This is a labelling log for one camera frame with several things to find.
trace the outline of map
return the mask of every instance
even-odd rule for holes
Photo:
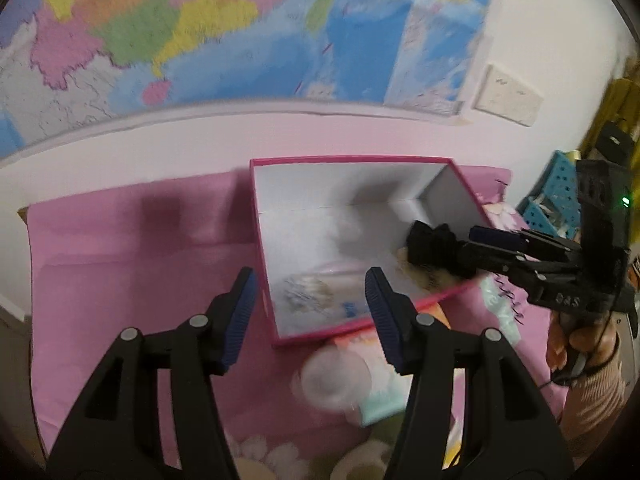
[[[0,156],[157,107],[308,99],[455,115],[489,0],[9,0]]]

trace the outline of wall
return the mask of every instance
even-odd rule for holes
[[[474,110],[450,126],[348,115],[216,115],[229,108],[205,105],[92,126],[66,140],[95,137],[12,158],[0,169],[0,215],[6,217],[6,222],[0,218],[0,294],[30,311],[29,247],[15,215],[19,207],[84,190],[230,170],[252,157],[452,156],[461,164],[512,169],[508,200],[516,203],[552,150],[576,147],[630,35],[609,0],[493,0],[487,35],[492,42],[486,60],[545,97],[530,128]],[[180,121],[156,123],[160,120]],[[114,132],[103,135],[106,130]]]

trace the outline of pink box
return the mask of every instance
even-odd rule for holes
[[[393,288],[421,308],[473,283],[429,294],[396,268],[396,252],[415,220],[432,226],[447,223],[460,239],[466,239],[474,225],[491,225],[450,158],[267,158],[252,160],[251,173],[260,282],[276,346],[372,326],[366,313],[339,320],[301,314],[283,292],[290,276],[346,269],[348,279],[362,282],[364,297],[364,272],[380,266]]]

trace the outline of human hand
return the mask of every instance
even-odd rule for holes
[[[567,345],[571,345],[581,353],[590,354],[593,352],[591,358],[587,361],[587,368],[607,362],[616,349],[617,334],[616,323],[613,319],[609,319],[606,325],[605,323],[606,319],[601,319],[593,326],[574,330],[567,339],[560,326],[559,314],[552,312],[548,339],[546,340],[546,364],[551,368],[551,371],[561,370],[566,366]]]

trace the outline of wall outlet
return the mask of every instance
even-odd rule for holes
[[[542,95],[533,88],[490,66],[475,108],[531,126],[536,121],[543,100]]]

